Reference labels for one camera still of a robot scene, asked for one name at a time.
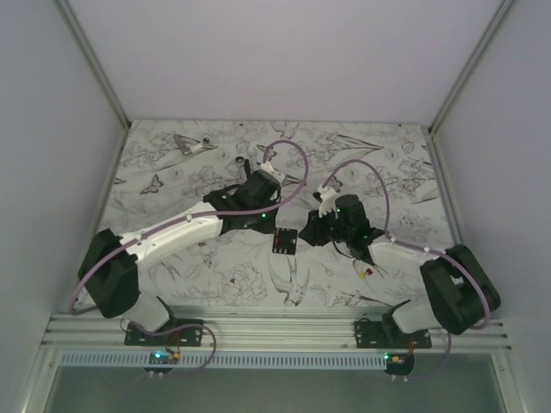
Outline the black fuse box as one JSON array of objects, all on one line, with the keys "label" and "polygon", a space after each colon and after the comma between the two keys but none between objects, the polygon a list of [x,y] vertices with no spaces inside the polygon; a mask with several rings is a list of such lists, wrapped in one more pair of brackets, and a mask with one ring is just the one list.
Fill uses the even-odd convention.
[{"label": "black fuse box", "polygon": [[279,255],[296,254],[298,231],[290,228],[276,228],[273,234],[272,252]]}]

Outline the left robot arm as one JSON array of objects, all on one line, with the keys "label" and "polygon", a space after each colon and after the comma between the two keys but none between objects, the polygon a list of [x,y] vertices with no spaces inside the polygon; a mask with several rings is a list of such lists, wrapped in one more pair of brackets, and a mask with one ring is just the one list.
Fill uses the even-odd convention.
[{"label": "left robot arm", "polygon": [[229,231],[273,231],[283,179],[281,172],[260,169],[244,183],[215,190],[157,225],[121,235],[101,231],[92,238],[78,278],[103,317],[124,317],[164,346],[174,339],[176,325],[167,304],[147,286],[145,272],[180,250]]}]

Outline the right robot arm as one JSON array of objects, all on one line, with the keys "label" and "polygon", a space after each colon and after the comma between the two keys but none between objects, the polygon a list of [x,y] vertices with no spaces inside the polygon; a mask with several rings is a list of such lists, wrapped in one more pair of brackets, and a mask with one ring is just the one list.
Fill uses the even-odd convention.
[{"label": "right robot arm", "polygon": [[319,190],[314,198],[319,208],[308,214],[300,239],[313,247],[343,243],[354,260],[371,268],[421,277],[426,296],[406,298],[383,315],[381,336],[389,347],[403,347],[419,330],[460,335],[501,306],[496,287],[467,246],[443,251],[411,246],[372,226],[356,195]]}]

